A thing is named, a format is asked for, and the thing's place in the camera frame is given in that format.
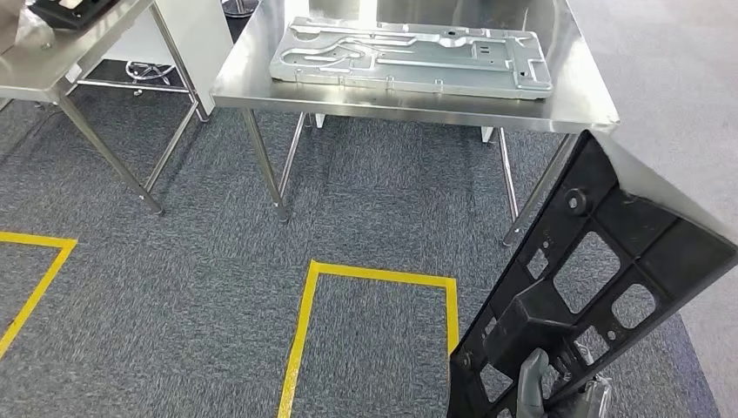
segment gray carpet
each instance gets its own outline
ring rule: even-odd
[[[92,87],[73,99],[138,173],[186,108]],[[279,171],[296,116],[258,120]],[[0,361],[0,416],[275,416],[310,259],[453,276],[463,332],[512,252],[479,128],[329,117],[305,130],[284,226],[235,111],[188,128],[155,192],[161,218],[53,107],[13,102],[0,126],[0,229],[79,240]],[[508,132],[520,202],[558,139]],[[38,275],[39,251],[0,277]],[[442,294],[321,280],[292,416],[444,416]],[[717,416],[678,317],[606,375],[613,416]]]

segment black object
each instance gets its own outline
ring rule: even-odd
[[[554,277],[588,233],[597,233],[621,266],[584,308],[572,313]],[[550,410],[564,401],[738,263],[736,245],[724,238],[728,235],[611,139],[584,131],[513,259],[451,354],[447,416],[495,418],[505,409],[515,416],[520,366],[537,347],[567,377],[544,406]],[[534,277],[528,264],[537,252],[548,263]],[[651,293],[655,310],[640,323],[623,325],[613,304],[633,285]],[[590,328],[604,346],[594,362],[576,343]],[[480,378],[484,367],[513,381],[496,400],[487,398]]]
[[[59,0],[36,0],[28,8],[55,29],[87,28],[117,0],[82,0],[74,9],[67,9]]]

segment floor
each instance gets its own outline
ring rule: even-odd
[[[573,1],[621,112],[616,137],[735,224],[735,71],[705,77],[676,57],[686,40],[670,51],[657,30],[631,32],[657,17],[664,30],[684,19],[699,30],[736,9],[673,16],[655,0],[623,4]],[[716,69],[735,67],[709,49],[699,52]],[[681,93],[653,71],[674,71]],[[187,107],[95,87],[72,98],[138,173]],[[296,119],[258,113],[275,167]],[[275,416],[310,259],[454,277],[463,331],[511,253],[499,246],[509,225],[499,154],[478,128],[329,117],[305,130],[282,226],[234,111],[186,131],[155,192],[164,217],[146,214],[57,109],[15,101],[0,126],[0,230],[78,240],[0,361],[0,416]],[[508,131],[520,202],[558,140]],[[0,243],[0,320],[54,255]],[[723,359],[738,340],[737,293],[732,272],[609,367],[613,416],[732,416],[736,365]],[[444,317],[436,289],[321,277],[292,416],[444,416]]]

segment black plastic frame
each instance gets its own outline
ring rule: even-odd
[[[653,172],[644,177],[644,182],[657,178],[655,184],[673,188]],[[505,409],[515,416],[520,365],[536,347],[547,351],[560,373],[570,374],[546,401],[547,410],[583,387],[738,263],[736,245],[698,223],[623,191],[602,145],[584,131],[515,255],[451,354],[447,416],[497,417]],[[589,232],[607,243],[621,267],[581,311],[572,313],[553,280]],[[539,250],[548,264],[534,278],[527,265]],[[633,284],[654,296],[655,310],[630,329],[620,324],[611,306]],[[490,321],[496,323],[486,335]],[[574,342],[590,327],[608,350],[588,365]],[[614,339],[608,338],[612,332]],[[488,364],[513,380],[496,401],[487,399],[480,378]]]

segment table leg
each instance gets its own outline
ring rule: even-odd
[[[116,157],[113,151],[108,148],[108,145],[106,145],[105,142],[100,139],[100,137],[95,133],[90,124],[87,122],[87,119],[84,118],[82,112],[80,112],[79,109],[74,105],[74,103],[72,103],[72,101],[64,94],[60,96],[61,97],[58,100],[59,107],[62,109],[62,111],[64,111],[64,113],[66,113],[66,115],[69,117],[69,119],[71,119],[71,121],[79,129],[79,131],[82,132],[84,137],[87,138],[87,140],[89,140],[101,154],[103,154],[103,157],[105,157],[105,159],[107,159],[108,162],[111,163],[111,165],[118,173],[118,175],[120,175],[123,181],[131,189],[133,189],[133,191],[138,195],[139,198],[141,198],[143,201],[146,202],[147,205],[149,205],[154,213],[162,213],[163,209],[159,205],[159,203],[157,203],[157,201],[151,197],[151,195],[141,186],[136,177],[131,174],[131,172],[123,164],[123,162],[121,162],[121,160]]]
[[[510,205],[510,215],[513,222],[518,218],[518,200],[515,198],[515,186],[513,185],[513,173],[510,170],[510,158],[507,156],[507,142],[505,130],[497,128],[497,137],[500,141],[500,156],[502,157],[502,169],[505,175],[505,188],[507,189],[507,203]]]
[[[166,47],[169,50],[169,53],[171,55],[171,59],[174,60],[174,65],[177,68],[177,73],[179,73],[179,78],[182,80],[182,84],[184,84],[184,87],[188,91],[190,100],[192,101],[193,104],[194,103],[198,104],[197,113],[198,113],[198,118],[200,119],[200,122],[207,122],[210,117],[208,116],[207,112],[205,111],[205,108],[203,107],[203,101],[200,100],[198,91],[197,89],[195,89],[195,84],[192,82],[192,78],[190,78],[190,73],[187,72],[187,68],[185,67],[185,62],[182,60],[182,56],[179,54],[179,49],[177,48],[177,45],[174,43],[174,37],[172,37],[171,33],[169,32],[169,28],[166,26],[166,23],[164,22],[164,18],[161,16],[161,10],[159,10],[157,6],[157,2],[154,2],[151,5],[151,15],[154,17],[154,22],[156,22],[159,32],[164,38]]]
[[[482,126],[481,129],[482,129],[482,142],[486,144],[492,138],[494,127],[493,126]]]
[[[254,152],[256,153],[258,167],[261,169],[262,174],[264,174],[266,188],[269,190],[269,195],[272,197],[272,204],[274,205],[274,209],[277,211],[279,222],[287,222],[290,217],[287,214],[285,204],[282,202],[282,196],[280,195],[277,187],[277,180],[274,178],[272,163],[269,162],[269,156],[266,153],[264,139],[261,137],[261,132],[258,130],[256,116],[251,109],[243,109],[243,114],[246,128],[249,130],[249,139],[251,140]]]
[[[561,141],[559,149],[556,150],[553,158],[551,158],[551,161],[548,163],[546,170],[533,188],[533,191],[531,192],[526,204],[523,206],[523,209],[520,211],[520,214],[513,222],[513,225],[510,226],[510,230],[505,234],[505,238],[502,239],[503,245],[510,246],[513,244],[515,234],[522,231],[523,222],[530,218],[536,204],[543,198],[542,195],[546,187],[551,185],[559,176],[563,165],[567,162],[567,158],[572,153],[576,140],[577,135],[567,134]]]

